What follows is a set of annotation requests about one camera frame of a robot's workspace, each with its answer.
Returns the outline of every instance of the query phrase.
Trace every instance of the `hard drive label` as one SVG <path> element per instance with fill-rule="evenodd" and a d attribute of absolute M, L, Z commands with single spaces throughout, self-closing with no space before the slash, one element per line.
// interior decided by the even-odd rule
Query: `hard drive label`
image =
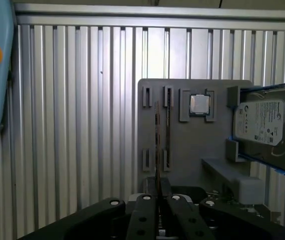
<path fill-rule="evenodd" d="M 282 100 L 242 102 L 235 110 L 236 138 L 276 146 L 283 138 Z"/>

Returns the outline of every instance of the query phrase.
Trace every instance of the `label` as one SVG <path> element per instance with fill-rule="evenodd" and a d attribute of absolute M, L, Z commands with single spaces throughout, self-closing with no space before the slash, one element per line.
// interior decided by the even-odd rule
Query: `label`
<path fill-rule="evenodd" d="M 276 146 L 283 139 L 284 117 L 282 100 L 242 102 L 235 110 L 234 135 Z"/>

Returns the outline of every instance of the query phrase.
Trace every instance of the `corrugated metal wall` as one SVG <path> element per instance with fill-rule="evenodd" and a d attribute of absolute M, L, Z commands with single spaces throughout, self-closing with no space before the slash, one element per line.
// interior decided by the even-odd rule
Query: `corrugated metal wall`
<path fill-rule="evenodd" d="M 285 82 L 285 22 L 17 19 L 0 134 L 0 240 L 137 191 L 141 78 Z M 251 175 L 266 182 L 265 203 L 285 225 L 285 177 L 258 163 Z"/>

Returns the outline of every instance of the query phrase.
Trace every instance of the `screw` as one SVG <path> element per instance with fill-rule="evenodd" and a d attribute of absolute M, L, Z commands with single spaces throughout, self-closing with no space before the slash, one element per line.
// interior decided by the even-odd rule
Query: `screw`
<path fill-rule="evenodd" d="M 115 205 L 119 204 L 119 201 L 111 201 L 110 204 L 115 206 Z"/>
<path fill-rule="evenodd" d="M 206 204 L 211 206 L 211 207 L 215 205 L 215 203 L 213 201 L 206 201 Z"/>
<path fill-rule="evenodd" d="M 180 197 L 180 196 L 178 196 L 178 195 L 174 195 L 174 196 L 172 196 L 171 198 L 172 198 L 172 199 L 175 199 L 175 200 L 179 200 L 179 199 L 181 199 L 181 197 Z"/>

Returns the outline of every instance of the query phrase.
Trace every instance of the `gray fixture plate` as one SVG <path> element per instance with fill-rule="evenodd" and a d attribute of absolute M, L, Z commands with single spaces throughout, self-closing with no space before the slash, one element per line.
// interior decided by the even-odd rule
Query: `gray fixture plate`
<path fill-rule="evenodd" d="M 161 151 L 162 176 L 168 177 L 171 185 L 198 186 L 206 191 L 215 188 L 214 177 L 202 166 L 203 158 L 218 159 L 239 173 L 249 176 L 249 162 L 226 160 L 226 139 L 232 135 L 233 110 L 227 107 L 227 88 L 240 86 L 248 88 L 247 80 L 202 80 L 202 79 L 141 79 L 138 83 L 138 189 L 146 177 L 155 175 L 155 102 L 160 106 L 160 147 L 166 145 L 166 108 L 164 107 L 164 87 L 173 88 L 171 108 L 171 166 L 164 171 L 163 151 Z M 205 116 L 190 116 L 188 121 L 180 121 L 179 90 L 190 90 L 190 94 L 204 94 L 205 89 L 214 91 L 214 121 Z M 146 167 L 146 156 L 149 166 Z"/>

